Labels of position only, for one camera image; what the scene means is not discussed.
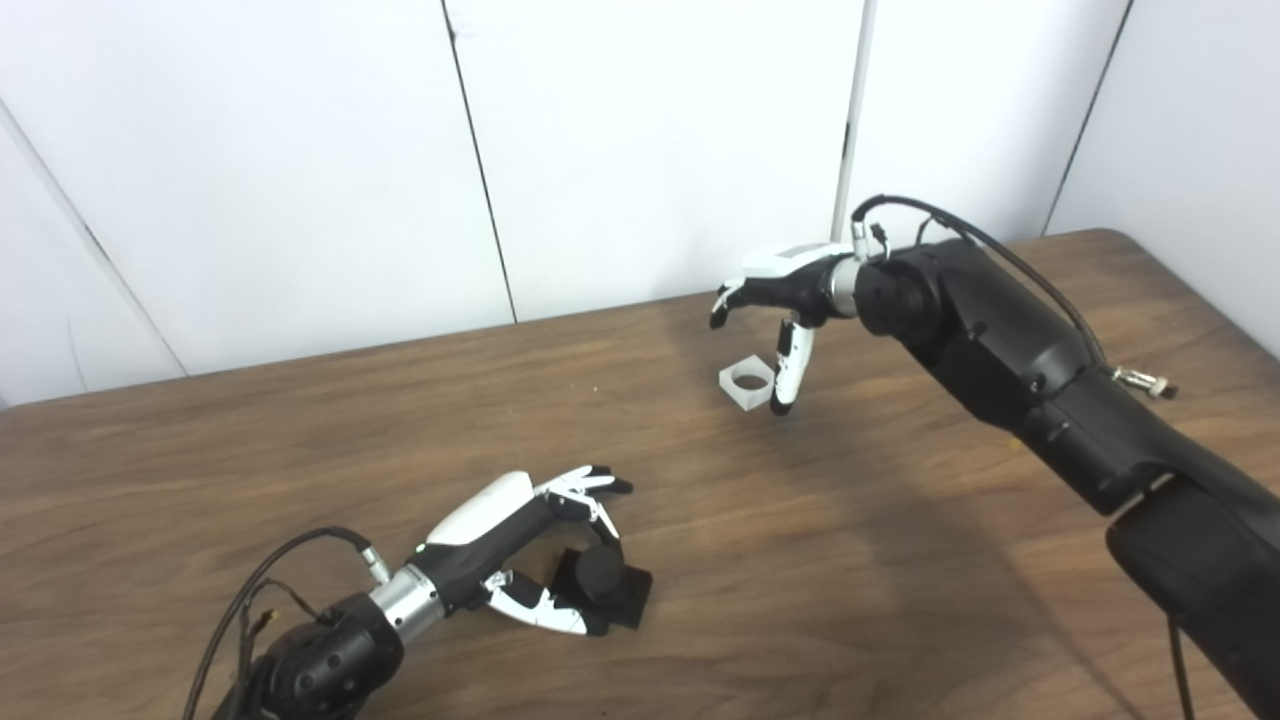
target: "robotic arm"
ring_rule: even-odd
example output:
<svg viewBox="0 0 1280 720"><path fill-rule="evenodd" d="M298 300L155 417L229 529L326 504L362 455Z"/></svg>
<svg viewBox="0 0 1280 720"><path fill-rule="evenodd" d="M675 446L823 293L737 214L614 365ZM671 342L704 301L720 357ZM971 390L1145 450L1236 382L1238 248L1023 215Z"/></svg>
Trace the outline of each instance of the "robotic arm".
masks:
<svg viewBox="0 0 1280 720"><path fill-rule="evenodd" d="M883 255L836 243L767 251L721 288L712 328L735 307L792 311L774 413L795 401L813 328L826 320L858 318L897 340L975 419L1012 433L1097 512L1116 515L1107 547L1119 565L1258 717L1280 717L1280 500L1133 397L1121 383L1162 397L1176 388L1108 368L1074 307L1062 300L1078 327L977 247L966 236L1011 255L964 220L879 196L854 213L855 247L867 211L884 202L924 209L965 237L890 252L873 227ZM792 258L804 264L787 265Z"/></svg>
<svg viewBox="0 0 1280 720"><path fill-rule="evenodd" d="M589 523L621 557L618 530L593 496L631 489L631 483L608 468L594 465L536 487L527 473L507 473L440 521L394 575L388 577L371 547L361 548L379 585L346 597L315 614L314 621L285 632L247 671L242 644L242 671L212 717L349 720L399 669L406 643L461 609L488 606L539 628L605 634L609 621L604 618L502 566L558 520ZM248 601L242 610L246 616ZM201 673L206 670L202 664ZM193 700L188 715L195 711Z"/></svg>

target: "metal pole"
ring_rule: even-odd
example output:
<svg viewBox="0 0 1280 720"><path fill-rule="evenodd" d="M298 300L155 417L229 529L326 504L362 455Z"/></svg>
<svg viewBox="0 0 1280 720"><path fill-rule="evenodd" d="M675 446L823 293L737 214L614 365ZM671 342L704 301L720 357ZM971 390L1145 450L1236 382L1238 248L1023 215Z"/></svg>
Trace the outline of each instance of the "metal pole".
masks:
<svg viewBox="0 0 1280 720"><path fill-rule="evenodd" d="M870 64L872 32L876 28L877 0L863 0L863 22L858 28L858 58L854 60L854 87L849 94L849 118L845 120L845 151L840 158L840 182L836 184L836 210L831 219L831 242L840 242L849 218L849 177L854 172L854 146L858 143L858 120L863 114L867 94L867 65Z"/></svg>

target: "cable connector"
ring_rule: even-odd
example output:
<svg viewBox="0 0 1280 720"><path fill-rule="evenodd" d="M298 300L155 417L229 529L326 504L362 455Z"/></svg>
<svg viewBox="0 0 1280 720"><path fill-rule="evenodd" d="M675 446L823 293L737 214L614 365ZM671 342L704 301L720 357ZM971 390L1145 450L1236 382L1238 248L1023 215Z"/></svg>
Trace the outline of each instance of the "cable connector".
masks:
<svg viewBox="0 0 1280 720"><path fill-rule="evenodd" d="M865 263L870 258L870 250L867 242L867 223L861 220L854 220L854 259L859 263Z"/></svg>
<svg viewBox="0 0 1280 720"><path fill-rule="evenodd" d="M1162 397L1165 400L1178 397L1178 386L1170 383L1169 378L1148 375L1116 365L1115 370L1111 372L1111 379L1123 386L1140 389L1151 397Z"/></svg>
<svg viewBox="0 0 1280 720"><path fill-rule="evenodd" d="M374 546L369 546L360 551L360 556L365 559L365 562L369 565L369 574L374 577L374 582L379 585L385 585L392 579L387 562L383 561L381 555L378 555Z"/></svg>
<svg viewBox="0 0 1280 720"><path fill-rule="evenodd" d="M888 234L879 223L872 223L872 237L874 237L876 242L881 243L881 247L884 249L884 259L888 260L893 250L888 246Z"/></svg>

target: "black cylinder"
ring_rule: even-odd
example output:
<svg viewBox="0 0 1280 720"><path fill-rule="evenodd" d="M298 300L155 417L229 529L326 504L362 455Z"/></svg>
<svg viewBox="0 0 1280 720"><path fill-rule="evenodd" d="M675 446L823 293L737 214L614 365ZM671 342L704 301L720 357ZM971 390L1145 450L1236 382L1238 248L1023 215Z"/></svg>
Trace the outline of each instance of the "black cylinder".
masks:
<svg viewBox="0 0 1280 720"><path fill-rule="evenodd" d="M579 556L573 578L586 597L602 607L617 607L632 594L622 553L605 544Z"/></svg>

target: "wood grain surface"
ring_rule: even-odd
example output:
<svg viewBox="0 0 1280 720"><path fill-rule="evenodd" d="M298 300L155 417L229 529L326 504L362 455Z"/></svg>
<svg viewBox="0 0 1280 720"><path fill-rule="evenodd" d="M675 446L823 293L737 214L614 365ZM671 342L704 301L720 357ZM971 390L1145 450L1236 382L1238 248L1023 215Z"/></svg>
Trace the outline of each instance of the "wood grain surface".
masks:
<svg viewBox="0 0 1280 720"><path fill-rule="evenodd" d="M1181 384L1162 416L1280 489L1271 357L1120 236L1016 247L1114 363ZM640 630L461 612L415 641L366 717L1179 716L1164 618L1061 480L856 323L819 333L791 416L742 413L717 372L772 361L780 315L712 333L712 299L0 414L0 715L177 717L214 621L287 537L344 524L402 559L507 470L598 462L636 486L608 507L655 575ZM558 528L515 566L548 579L589 542ZM337 542L273 575L315 603L369 585ZM288 609L268 634L301 620ZM1189 664L1202 717L1248 717ZM223 657L205 716L229 674Z"/></svg>

